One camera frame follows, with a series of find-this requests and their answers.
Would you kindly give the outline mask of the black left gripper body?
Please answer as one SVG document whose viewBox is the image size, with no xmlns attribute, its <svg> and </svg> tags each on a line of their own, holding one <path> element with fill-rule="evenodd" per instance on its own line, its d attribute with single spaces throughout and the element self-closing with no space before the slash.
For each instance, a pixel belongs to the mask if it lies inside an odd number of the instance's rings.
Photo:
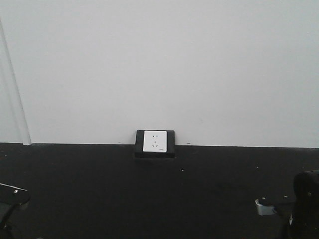
<svg viewBox="0 0 319 239">
<path fill-rule="evenodd" d="M 0 184 L 0 238 L 13 239 L 8 220 L 15 210 L 26 208 L 30 201 L 28 190 L 16 186 Z"/>
</svg>

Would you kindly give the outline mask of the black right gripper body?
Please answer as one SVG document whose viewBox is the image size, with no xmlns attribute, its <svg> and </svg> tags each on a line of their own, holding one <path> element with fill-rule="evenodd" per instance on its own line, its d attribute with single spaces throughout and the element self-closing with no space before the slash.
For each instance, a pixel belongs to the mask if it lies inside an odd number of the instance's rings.
<svg viewBox="0 0 319 239">
<path fill-rule="evenodd" d="M 281 220 L 278 239 L 317 239 L 319 237 L 319 171 L 305 171 L 293 180 L 295 200 L 255 200 L 257 214 L 277 215 Z"/>
</svg>

